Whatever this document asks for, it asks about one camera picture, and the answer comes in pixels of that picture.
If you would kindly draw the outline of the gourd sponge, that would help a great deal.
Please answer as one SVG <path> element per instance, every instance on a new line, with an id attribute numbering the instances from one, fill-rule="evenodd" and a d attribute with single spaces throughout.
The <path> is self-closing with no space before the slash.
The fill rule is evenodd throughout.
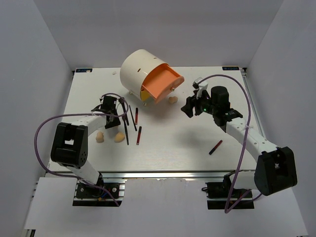
<path id="1" fill-rule="evenodd" d="M 103 143 L 104 142 L 104 133 L 101 131 L 98 131 L 96 134 L 96 142 L 97 143 Z"/>
<path id="2" fill-rule="evenodd" d="M 176 96 L 169 97 L 168 102 L 169 102 L 169 104 L 175 104 L 178 102 L 178 97 L 176 97 Z"/>

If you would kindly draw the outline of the teardrop beige makeup sponge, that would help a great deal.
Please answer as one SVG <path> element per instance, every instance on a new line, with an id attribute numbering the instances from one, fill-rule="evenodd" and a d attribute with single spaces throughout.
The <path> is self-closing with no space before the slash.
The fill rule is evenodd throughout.
<path id="1" fill-rule="evenodd" d="M 115 143 L 120 143 L 125 139 L 125 135 L 122 132 L 118 132 L 115 137 L 114 137 L 114 141 Z"/>

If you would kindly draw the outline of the orange top drawer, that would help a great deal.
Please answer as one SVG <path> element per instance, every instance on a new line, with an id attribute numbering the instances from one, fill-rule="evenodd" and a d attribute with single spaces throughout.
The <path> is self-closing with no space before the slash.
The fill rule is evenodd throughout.
<path id="1" fill-rule="evenodd" d="M 184 77 L 174 71 L 168 64 L 164 63 L 154 68 L 146 76 L 141 90 L 147 90 L 151 94 L 150 98 L 157 104 L 183 82 Z"/>

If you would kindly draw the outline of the yellow drawer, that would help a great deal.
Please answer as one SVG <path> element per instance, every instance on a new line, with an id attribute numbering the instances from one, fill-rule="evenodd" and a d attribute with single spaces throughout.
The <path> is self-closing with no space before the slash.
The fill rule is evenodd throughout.
<path id="1" fill-rule="evenodd" d="M 140 99 L 141 99 L 141 101 L 146 101 L 150 97 L 151 97 L 151 94 L 147 90 L 142 89 L 140 91 Z"/>

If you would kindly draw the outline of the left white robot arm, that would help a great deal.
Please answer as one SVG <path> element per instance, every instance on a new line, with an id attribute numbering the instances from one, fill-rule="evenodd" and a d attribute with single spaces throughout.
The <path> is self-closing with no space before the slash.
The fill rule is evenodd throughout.
<path id="1" fill-rule="evenodd" d="M 88 115 L 72 123 L 59 123 L 52 144 L 51 160 L 87 181 L 87 191 L 93 197 L 103 194 L 104 184 L 101 173 L 87 161 L 88 137 L 95 131 L 103 132 L 120 125 L 117 100 L 113 96 L 104 96 L 101 104 L 92 110 L 100 112 L 100 116 Z"/>

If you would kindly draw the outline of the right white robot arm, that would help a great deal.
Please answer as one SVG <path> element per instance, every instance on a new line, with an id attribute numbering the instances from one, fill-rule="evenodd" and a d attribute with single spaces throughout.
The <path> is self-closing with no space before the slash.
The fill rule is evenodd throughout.
<path id="1" fill-rule="evenodd" d="M 255 171 L 226 175 L 223 192 L 234 197 L 241 189 L 253 189 L 269 196 L 296 186 L 298 180 L 293 151 L 269 142 L 254 128 L 247 126 L 242 114 L 231 108 L 225 87 L 215 86 L 210 93 L 206 89 L 206 86 L 194 85 L 194 95 L 186 99 L 181 110 L 190 118 L 201 113 L 211 114 L 215 124 L 245 145 L 256 162 Z"/>

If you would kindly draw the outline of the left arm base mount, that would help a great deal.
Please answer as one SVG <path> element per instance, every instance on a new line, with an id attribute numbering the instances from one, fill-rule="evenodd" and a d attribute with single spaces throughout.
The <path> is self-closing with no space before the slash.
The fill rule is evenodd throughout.
<path id="1" fill-rule="evenodd" d="M 95 189 L 83 182 L 77 182 L 73 206 L 81 207 L 118 207 L 121 205 L 126 180 L 104 179 L 104 189 L 106 189 L 116 200 L 118 205 L 106 191 Z"/>

